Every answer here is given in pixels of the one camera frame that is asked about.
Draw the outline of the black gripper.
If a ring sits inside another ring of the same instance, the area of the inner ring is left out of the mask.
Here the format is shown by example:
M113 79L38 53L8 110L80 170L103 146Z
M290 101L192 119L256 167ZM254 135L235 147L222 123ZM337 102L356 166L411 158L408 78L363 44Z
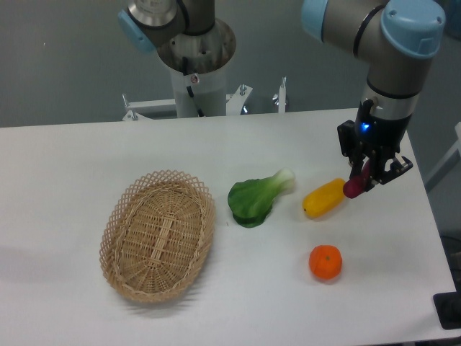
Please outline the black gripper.
M413 162L401 156L400 142L411 116L386 120L372 114L375 103L367 99L360 103L356 120L347 120L337 128L341 153L349 160L349 178L367 180L367 187L386 185L413 168ZM389 158L377 153L388 150Z

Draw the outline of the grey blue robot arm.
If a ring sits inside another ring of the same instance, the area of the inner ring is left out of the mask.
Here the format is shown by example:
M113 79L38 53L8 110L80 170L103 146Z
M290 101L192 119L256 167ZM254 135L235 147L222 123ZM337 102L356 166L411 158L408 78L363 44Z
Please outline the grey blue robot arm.
M236 39L213 1L131 1L117 19L138 50L157 52L170 71L179 117L231 113L224 83ZM444 10L434 1L305 1L301 23L369 65L357 116L338 128L352 168L348 197L407 172L400 142L439 50Z

